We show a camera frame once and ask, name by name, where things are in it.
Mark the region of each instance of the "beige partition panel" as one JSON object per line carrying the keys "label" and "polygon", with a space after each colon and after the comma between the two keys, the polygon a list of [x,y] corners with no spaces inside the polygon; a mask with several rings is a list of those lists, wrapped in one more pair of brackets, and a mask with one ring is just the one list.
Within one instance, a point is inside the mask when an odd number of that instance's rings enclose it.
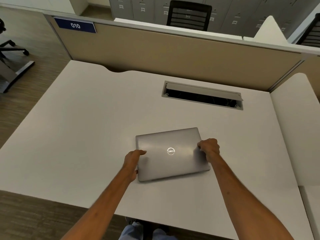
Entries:
{"label": "beige partition panel", "polygon": [[286,76],[275,88],[280,86],[286,80],[297,73],[304,73],[314,90],[314,93],[320,99],[320,56],[309,57]]}
{"label": "beige partition panel", "polygon": [[95,23],[97,33],[59,28],[74,60],[267,91],[301,53]]}

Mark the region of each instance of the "wooden floor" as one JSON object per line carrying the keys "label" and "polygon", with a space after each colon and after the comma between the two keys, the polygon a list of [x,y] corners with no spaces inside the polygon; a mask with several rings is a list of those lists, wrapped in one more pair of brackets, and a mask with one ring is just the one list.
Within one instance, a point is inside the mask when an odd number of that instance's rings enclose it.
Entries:
{"label": "wooden floor", "polygon": [[[87,15],[95,15],[94,9]],[[46,92],[70,58],[41,13],[0,7],[0,18],[7,31],[0,34],[0,44],[8,39],[30,52],[4,52],[8,64],[34,60],[30,68],[9,90],[0,96],[0,147],[11,136],[33,106]],[[60,239],[84,214],[85,208],[0,191],[0,239]],[[126,226],[123,216],[114,215],[103,239],[117,240]],[[179,240],[222,239],[170,227]]]}

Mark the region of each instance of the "dell logo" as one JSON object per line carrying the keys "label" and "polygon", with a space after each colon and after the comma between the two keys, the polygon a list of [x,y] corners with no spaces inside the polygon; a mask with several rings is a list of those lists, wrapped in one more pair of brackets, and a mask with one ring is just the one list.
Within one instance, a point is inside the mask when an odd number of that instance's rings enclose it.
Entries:
{"label": "dell logo", "polygon": [[170,148],[167,149],[167,153],[168,153],[169,155],[173,155],[174,152],[175,152],[175,150],[174,150],[172,147],[170,147]]}

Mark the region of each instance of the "laptop lid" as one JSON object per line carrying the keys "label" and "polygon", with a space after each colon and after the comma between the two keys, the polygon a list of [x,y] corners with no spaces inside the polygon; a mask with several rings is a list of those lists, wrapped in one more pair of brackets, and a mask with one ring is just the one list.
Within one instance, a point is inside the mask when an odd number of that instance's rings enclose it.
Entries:
{"label": "laptop lid", "polygon": [[198,128],[178,129],[136,136],[136,147],[147,153],[138,162],[140,182],[210,170]]}

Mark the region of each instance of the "number sign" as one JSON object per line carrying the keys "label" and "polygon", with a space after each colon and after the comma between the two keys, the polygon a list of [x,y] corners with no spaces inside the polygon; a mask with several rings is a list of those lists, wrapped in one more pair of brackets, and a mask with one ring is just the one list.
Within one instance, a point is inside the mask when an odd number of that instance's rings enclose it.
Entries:
{"label": "number sign", "polygon": [[59,28],[66,28],[95,34],[97,33],[93,22],[85,22],[81,20],[73,20],[60,17],[54,17],[54,20],[56,20]]}

